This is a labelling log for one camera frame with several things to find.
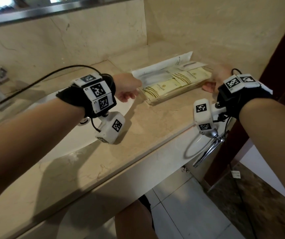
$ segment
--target leg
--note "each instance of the leg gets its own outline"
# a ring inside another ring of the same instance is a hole
[[[115,228],[117,239],[158,239],[151,214],[139,200],[115,216]]]

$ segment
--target white sink basin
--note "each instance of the white sink basin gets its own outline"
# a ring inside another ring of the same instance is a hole
[[[57,92],[53,92],[52,94],[49,94],[48,96],[43,97],[42,99],[38,100],[37,102],[33,103],[31,106],[29,106],[28,109],[32,109],[36,107],[39,104],[45,103],[49,100],[54,99],[57,94]],[[117,98],[117,105],[110,109],[111,112],[118,111],[123,116],[128,112],[129,108],[131,108],[132,104],[134,103],[134,100],[129,99],[128,102],[122,103]],[[93,119],[94,125],[98,127],[101,123],[101,121],[98,118]],[[70,154],[72,152],[75,152],[91,143],[96,141],[94,135],[95,129],[93,128],[91,122],[84,126],[76,126],[63,140],[57,144],[47,155],[45,155],[40,162],[43,161],[49,161],[56,158],[59,158],[61,156]]]

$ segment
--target mirror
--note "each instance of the mirror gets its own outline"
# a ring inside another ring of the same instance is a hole
[[[0,25],[125,0],[0,0]]]

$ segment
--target bathroom counter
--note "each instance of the bathroom counter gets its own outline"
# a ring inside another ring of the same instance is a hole
[[[124,71],[110,61],[93,67],[111,75]],[[88,72],[80,69],[42,82],[31,94],[18,97],[7,113],[0,113],[0,121],[31,104],[32,98],[27,96],[38,100],[41,97],[36,94],[50,94]],[[210,93],[199,88],[149,106],[140,94],[125,116],[117,144],[96,141],[69,155],[34,165],[0,196],[0,238],[23,233],[192,127],[193,103],[202,98],[213,100]]]

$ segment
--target hand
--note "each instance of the hand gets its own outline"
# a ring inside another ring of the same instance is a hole
[[[123,73],[113,76],[116,86],[115,97],[121,102],[127,102],[129,98],[135,99],[138,96],[137,88],[142,86],[142,82],[130,73]]]
[[[219,93],[218,88],[223,85],[223,81],[231,76],[232,67],[230,65],[217,65],[213,69],[211,80],[205,82],[202,89],[210,93]]]

